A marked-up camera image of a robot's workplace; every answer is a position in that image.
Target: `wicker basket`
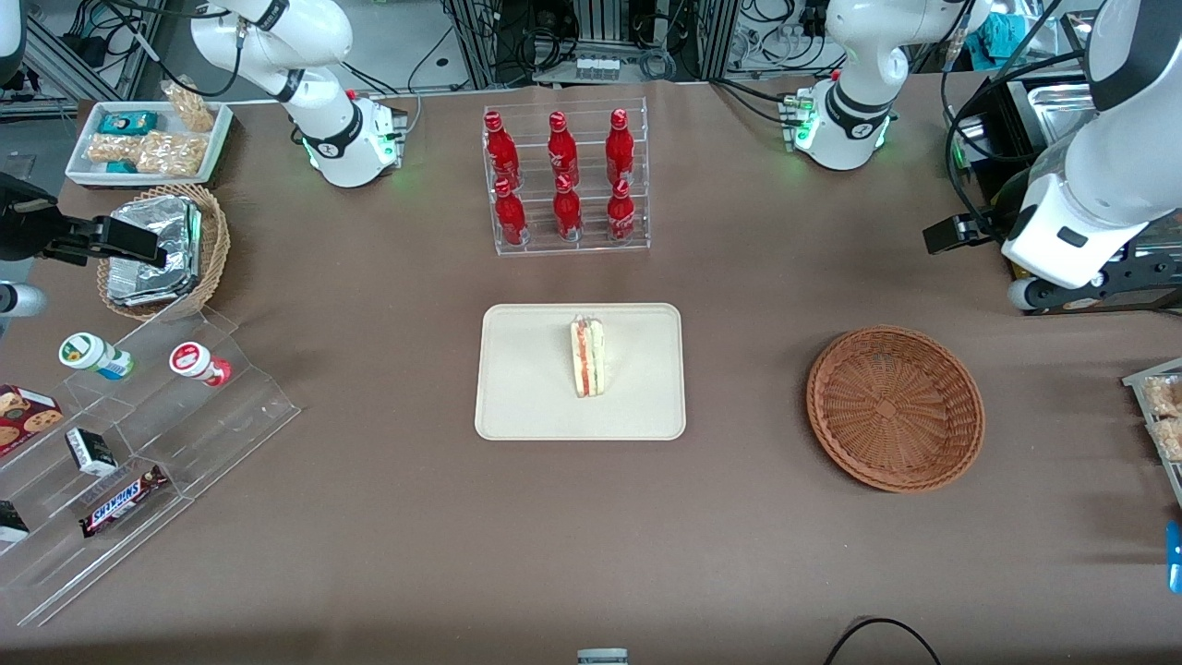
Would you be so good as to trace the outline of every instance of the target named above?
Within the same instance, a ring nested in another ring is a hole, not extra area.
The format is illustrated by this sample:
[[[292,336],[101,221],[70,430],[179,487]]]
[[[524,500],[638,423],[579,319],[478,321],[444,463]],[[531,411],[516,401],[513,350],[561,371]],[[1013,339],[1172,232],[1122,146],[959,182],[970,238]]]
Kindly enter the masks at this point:
[[[808,422],[838,467],[891,493],[960,478],[985,438],[976,384],[935,340],[905,327],[846,332],[808,373]]]
[[[226,215],[217,204],[217,198],[208,189],[200,184],[164,184],[154,187],[138,196],[137,201],[173,194],[176,196],[188,196],[201,208],[201,281],[189,293],[184,300],[196,308],[206,304],[213,296],[217,282],[221,281],[222,269],[226,267],[226,256],[229,254],[229,227],[226,224]],[[98,261],[98,296],[103,298],[106,306],[116,312],[138,320],[148,320],[160,309],[171,302],[154,302],[150,305],[136,305],[123,307],[111,301],[106,296],[106,278],[111,272],[111,261],[100,259]]]

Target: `table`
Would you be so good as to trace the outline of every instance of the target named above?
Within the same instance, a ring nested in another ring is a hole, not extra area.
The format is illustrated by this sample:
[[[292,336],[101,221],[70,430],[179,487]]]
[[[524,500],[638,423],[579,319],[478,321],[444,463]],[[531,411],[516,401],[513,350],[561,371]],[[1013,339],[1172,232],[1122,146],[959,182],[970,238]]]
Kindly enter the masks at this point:
[[[1119,378],[1180,356],[1177,321],[1025,318],[995,250],[929,256],[920,230],[961,209],[936,83],[913,77],[853,172],[785,154],[704,84],[499,93],[648,96],[652,249],[574,257],[493,252],[493,97],[427,99],[407,167],[357,190],[309,168],[279,106],[238,107],[212,304],[306,411],[45,628],[0,632],[2,661],[561,664],[626,646],[638,665],[820,663],[865,614],[911,624],[949,663],[1176,656],[1176,510]],[[67,185],[61,207],[131,195]],[[64,378],[53,350],[78,327],[132,325],[92,270],[41,262],[32,279],[53,304],[13,325],[13,383]],[[681,439],[476,436],[486,308],[617,300],[682,312]],[[928,332],[980,385],[983,451],[943,490],[859,485],[808,429],[814,357],[877,322]],[[839,661],[924,658],[872,627]]]

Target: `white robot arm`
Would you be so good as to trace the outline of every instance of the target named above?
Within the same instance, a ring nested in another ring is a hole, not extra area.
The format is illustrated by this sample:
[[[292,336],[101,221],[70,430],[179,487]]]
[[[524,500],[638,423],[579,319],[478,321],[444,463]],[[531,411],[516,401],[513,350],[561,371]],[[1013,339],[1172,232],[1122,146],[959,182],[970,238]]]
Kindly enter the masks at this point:
[[[344,61],[353,43],[349,19],[336,2],[219,2],[206,5],[201,13],[228,9],[229,15],[194,19],[190,25],[197,50],[282,103],[325,180],[358,187],[401,163],[401,133],[390,109],[351,99],[326,69]],[[397,119],[405,126],[405,118]]]
[[[1067,288],[1105,280],[1100,268],[1125,242],[1182,207],[1169,119],[1182,107],[1182,2],[1109,0],[1085,73],[1099,115],[1039,155],[1001,249]]]
[[[989,15],[983,0],[833,0],[825,32],[845,48],[837,80],[797,92],[793,143],[817,163],[858,168],[882,144],[891,104],[907,80],[901,46],[940,41],[960,28],[973,32]]]
[[[20,0],[0,0],[0,83],[17,74],[25,57],[25,8]]]

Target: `foil-wrapped food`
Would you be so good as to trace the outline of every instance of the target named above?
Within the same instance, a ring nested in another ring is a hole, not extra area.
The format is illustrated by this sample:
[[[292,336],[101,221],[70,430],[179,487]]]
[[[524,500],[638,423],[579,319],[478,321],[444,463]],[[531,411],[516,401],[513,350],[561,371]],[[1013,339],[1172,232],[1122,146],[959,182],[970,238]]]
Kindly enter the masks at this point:
[[[201,279],[201,209],[188,196],[164,195],[131,201],[111,216],[160,236],[168,253],[164,267],[129,259],[111,259],[106,294],[121,306],[180,299]]]

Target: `red bottle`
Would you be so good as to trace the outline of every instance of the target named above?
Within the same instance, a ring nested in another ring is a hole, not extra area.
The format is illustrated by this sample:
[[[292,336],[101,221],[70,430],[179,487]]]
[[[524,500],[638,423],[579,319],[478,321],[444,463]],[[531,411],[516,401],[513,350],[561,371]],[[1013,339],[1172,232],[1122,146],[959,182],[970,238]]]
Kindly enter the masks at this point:
[[[488,154],[493,157],[493,172],[496,177],[509,181],[513,189],[521,187],[521,159],[517,156],[517,143],[501,122],[501,113],[485,113],[485,128],[488,129]]]
[[[554,181],[554,217],[558,219],[558,234],[563,240],[573,242],[583,236],[583,204],[574,193],[574,184],[569,175],[559,175]]]
[[[501,224],[501,235],[509,245],[525,245],[530,241],[530,229],[525,224],[525,206],[513,193],[513,185],[507,177],[498,177],[496,184],[496,221]]]
[[[574,149],[574,137],[566,129],[566,113],[554,111],[550,113],[550,165],[554,169],[554,177],[567,175],[571,185],[579,185],[579,156]]]
[[[632,145],[628,111],[616,109],[611,112],[611,132],[608,133],[608,182],[632,181]]]
[[[611,189],[611,200],[608,201],[608,235],[612,240],[626,240],[632,234],[636,206],[628,190],[626,180],[617,181]]]

